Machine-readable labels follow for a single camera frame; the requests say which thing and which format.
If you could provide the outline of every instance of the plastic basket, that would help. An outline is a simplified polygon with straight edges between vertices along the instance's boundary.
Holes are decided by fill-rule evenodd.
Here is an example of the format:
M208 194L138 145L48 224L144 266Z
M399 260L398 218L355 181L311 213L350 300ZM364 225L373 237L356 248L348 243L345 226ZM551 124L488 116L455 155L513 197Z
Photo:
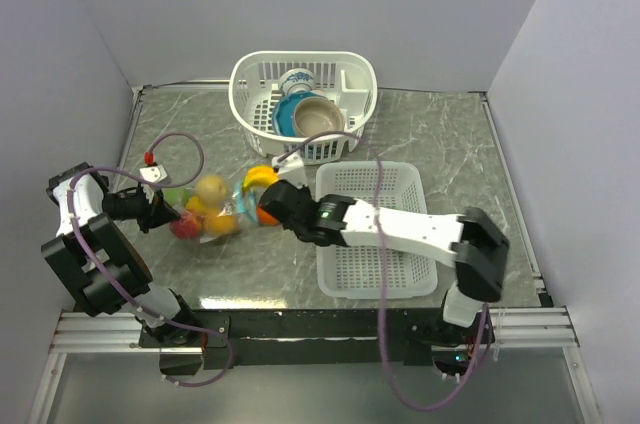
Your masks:
M383 162L380 206L409 212L427 212L420 173L411 164ZM326 164L316 175L316 198L342 194L372 202L378 178L375 162ZM377 247L318 247L318 284L332 297L380 297L381 253ZM431 294L437 284L436 263L416 254L387 251L387 297L407 298Z
M373 115L378 99L376 76L369 61L357 54L279 51L249 54L233 68L229 105L244 128L247 141L261 156L280 155L304 141L278 136L271 125L273 109L283 97L278 79L296 68L315 74L316 88L345 115L345 130L361 136L364 125ZM308 145L300 155L305 164L323 164L337 161L345 147L352 151L356 145L355 139L327 136Z

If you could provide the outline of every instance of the red apple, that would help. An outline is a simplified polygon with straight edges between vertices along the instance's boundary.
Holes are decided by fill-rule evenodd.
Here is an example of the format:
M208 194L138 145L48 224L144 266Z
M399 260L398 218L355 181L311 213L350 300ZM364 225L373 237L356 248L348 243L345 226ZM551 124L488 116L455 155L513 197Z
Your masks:
M169 229L178 239L194 239L202 233L202 224L196 216L184 212L179 221L169 223Z

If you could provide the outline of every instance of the white plastic bin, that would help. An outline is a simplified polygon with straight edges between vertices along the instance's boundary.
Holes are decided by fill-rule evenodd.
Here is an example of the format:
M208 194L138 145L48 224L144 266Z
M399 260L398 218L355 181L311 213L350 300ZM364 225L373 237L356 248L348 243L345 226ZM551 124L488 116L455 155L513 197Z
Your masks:
M420 173L404 162L384 161L380 206L409 212L427 212ZM376 163L352 161L325 164L316 175L316 198L342 194L372 202L378 178ZM380 297L381 250L377 247L318 247L318 284L331 297ZM416 254L387 251L387 297L431 294L438 285L436 263Z
M361 136L364 125L373 115L378 84L365 58L351 52L254 52L240 59L233 68L229 105L244 128L247 141L261 156L280 155L304 141L278 136L271 125L273 109L283 97L278 79L296 68L315 74L316 88L345 115L346 131ZM355 139L327 136L307 146L301 157L305 164L337 161L347 143L349 151L357 145Z

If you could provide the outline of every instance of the table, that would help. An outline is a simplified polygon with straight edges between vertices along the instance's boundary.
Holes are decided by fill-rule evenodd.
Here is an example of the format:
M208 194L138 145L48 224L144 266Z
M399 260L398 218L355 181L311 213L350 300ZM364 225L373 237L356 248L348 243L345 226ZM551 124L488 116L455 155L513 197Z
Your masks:
M125 169L137 173L143 154L159 135L188 131L202 143L204 171L233 183L250 167L268 163L248 145L229 109L227 93L205 89L144 90ZM381 90L365 136L384 160L404 161L420 171L432 214L484 209L511 241L501 307L539 306L532 265L494 143L481 95ZM182 138L165 141L155 152L174 181L197 165L193 145ZM344 156L370 158L364 147ZM315 188L315 167L307 168ZM131 185L120 182L120 187ZM193 307L372 308L376 300L347 300L320 291L315 247L281 228L256 228L220 243L195 244L176 239L165 226L144 235L134 222L121 229L145 259L155 281L182 294ZM390 307L439 307L453 282L453 270L438 265L438 287L429 296L390 301Z

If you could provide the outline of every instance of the banana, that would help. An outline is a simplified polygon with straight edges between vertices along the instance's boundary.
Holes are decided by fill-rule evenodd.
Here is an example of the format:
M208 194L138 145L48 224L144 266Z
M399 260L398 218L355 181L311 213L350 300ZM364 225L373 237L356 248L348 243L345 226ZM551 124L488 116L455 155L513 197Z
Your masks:
M242 183L242 191L254 187L267 188L278 180L278 174L270 166L255 166L247 171L247 175Z

